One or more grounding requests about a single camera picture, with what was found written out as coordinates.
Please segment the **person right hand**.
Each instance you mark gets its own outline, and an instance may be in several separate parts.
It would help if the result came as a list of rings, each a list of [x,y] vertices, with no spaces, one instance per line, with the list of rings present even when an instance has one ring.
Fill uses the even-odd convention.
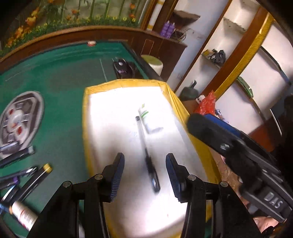
[[[237,177],[238,186],[236,189],[236,194],[241,199],[242,203],[246,207],[246,209],[249,211],[250,215],[253,217],[254,222],[256,223],[257,227],[259,228],[260,232],[262,233],[265,229],[272,226],[275,227],[279,224],[277,220],[274,218],[267,216],[265,213],[260,211],[257,207],[254,205],[251,205],[249,201],[247,201],[242,195],[240,194],[240,186],[242,185],[243,181],[241,177]]]

